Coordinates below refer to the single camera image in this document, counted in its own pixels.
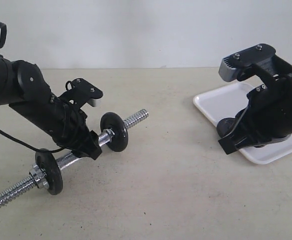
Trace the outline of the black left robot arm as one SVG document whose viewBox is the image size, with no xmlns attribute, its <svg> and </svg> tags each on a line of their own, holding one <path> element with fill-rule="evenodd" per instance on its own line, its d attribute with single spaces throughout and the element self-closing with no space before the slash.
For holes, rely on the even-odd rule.
<svg viewBox="0 0 292 240">
<path fill-rule="evenodd" d="M 97 159 L 102 153 L 98 135 L 89 130 L 81 107 L 103 97 L 103 92 L 83 78 L 69 82 L 56 96 L 35 64 L 9 61 L 0 56 L 0 106 L 11 109 L 52 137 L 61 148 L 77 156 Z"/>
</svg>

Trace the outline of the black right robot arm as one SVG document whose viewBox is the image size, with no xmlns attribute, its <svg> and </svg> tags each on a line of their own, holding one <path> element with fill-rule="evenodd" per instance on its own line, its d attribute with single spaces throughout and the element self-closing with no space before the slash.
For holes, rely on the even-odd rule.
<svg viewBox="0 0 292 240">
<path fill-rule="evenodd" d="M 292 67 L 272 73 L 257 67 L 254 74 L 263 83 L 246 94 L 247 106 L 216 127 L 218 143 L 228 155 L 281 143 L 292 135 Z"/>
</svg>

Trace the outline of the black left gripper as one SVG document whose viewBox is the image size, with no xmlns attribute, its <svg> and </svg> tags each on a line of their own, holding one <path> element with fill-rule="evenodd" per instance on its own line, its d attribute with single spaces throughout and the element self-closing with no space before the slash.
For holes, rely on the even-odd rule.
<svg viewBox="0 0 292 240">
<path fill-rule="evenodd" d="M 68 149 L 78 158 L 87 157 L 96 160 L 102 154 L 102 149 L 99 145 L 98 134 L 93 130 L 90 132 L 88 130 L 86 124 L 88 116 L 74 103 L 66 99 L 61 99 L 60 101 L 64 110 L 64 117 L 61 120 L 62 133 L 61 136 L 52 138 L 59 148 L 48 150 L 48 152 L 58 153 Z"/>
</svg>

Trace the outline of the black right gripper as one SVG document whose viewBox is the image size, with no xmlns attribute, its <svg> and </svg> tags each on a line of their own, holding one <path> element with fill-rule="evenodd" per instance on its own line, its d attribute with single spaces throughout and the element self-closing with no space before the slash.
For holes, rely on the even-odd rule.
<svg viewBox="0 0 292 240">
<path fill-rule="evenodd" d="M 247 94 L 247 107 L 217 124 L 218 143 L 227 155 L 281 143 L 292 134 L 292 65 L 253 63 L 240 70 L 237 80 L 253 76 L 262 84 Z"/>
</svg>

